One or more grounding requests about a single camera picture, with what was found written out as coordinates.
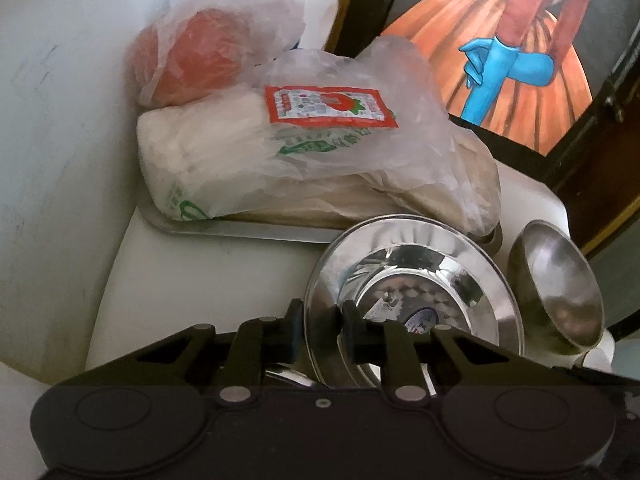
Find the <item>blue object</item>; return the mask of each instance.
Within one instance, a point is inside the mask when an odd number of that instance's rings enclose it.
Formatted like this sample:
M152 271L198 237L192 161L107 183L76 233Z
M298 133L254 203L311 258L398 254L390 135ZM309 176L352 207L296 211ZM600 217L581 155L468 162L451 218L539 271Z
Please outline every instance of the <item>blue object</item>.
M478 126L508 77L525 84L546 86L554 74L554 62L547 54L520 52L497 38L476 38L460 47L469 61L465 65L466 87L471 94L462 119Z

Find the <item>orange skirt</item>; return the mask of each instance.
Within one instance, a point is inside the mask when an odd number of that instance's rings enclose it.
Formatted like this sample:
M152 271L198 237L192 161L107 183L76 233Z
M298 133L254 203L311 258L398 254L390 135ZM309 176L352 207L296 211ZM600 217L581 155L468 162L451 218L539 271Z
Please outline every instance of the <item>orange skirt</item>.
M458 49L473 38L492 38L508 0L423 0L383 34L411 40L434 69L447 110L460 116L469 90ZM546 52L556 18L536 19L523 52ZM578 55L569 50L553 81L545 87L507 79L482 127L546 155L591 103L589 83Z

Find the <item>sticker on plate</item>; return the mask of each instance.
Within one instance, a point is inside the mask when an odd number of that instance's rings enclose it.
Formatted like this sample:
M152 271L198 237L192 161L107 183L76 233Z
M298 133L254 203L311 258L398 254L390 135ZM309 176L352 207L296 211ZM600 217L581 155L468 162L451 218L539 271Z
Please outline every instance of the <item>sticker on plate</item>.
M265 93L272 123L307 128L398 127L380 93L371 88L267 86Z

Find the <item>orange item in bag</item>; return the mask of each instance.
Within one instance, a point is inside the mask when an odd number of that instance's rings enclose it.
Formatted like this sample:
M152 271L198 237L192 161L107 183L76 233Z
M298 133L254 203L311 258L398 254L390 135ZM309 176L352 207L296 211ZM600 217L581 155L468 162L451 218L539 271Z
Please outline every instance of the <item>orange item in bag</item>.
M158 22L133 45L131 62L145 106L183 105L232 86L247 58L249 28L234 15L205 9L181 25L161 25L161 41L177 33L166 60L160 60L163 66L158 66Z

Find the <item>white plastic bag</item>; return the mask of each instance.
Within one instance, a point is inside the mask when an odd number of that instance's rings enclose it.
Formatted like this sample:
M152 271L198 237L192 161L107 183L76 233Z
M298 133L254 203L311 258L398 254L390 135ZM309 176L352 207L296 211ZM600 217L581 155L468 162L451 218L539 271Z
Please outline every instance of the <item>white plastic bag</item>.
M235 85L294 47L304 28L300 0L170 0L129 53L139 102L182 105Z
M265 86L377 90L398 127L272 123ZM333 113L338 120L361 116ZM356 60L287 52L260 67L253 89L237 86L221 98L142 115L138 140L154 202L173 219L265 208L299 214L296 204L306 199L331 207L332 194L355 190L357 200L358 188L380 193L381 213L400 208L479 236L500 216L490 152L449 121L427 62L409 41L392 36L378 38Z

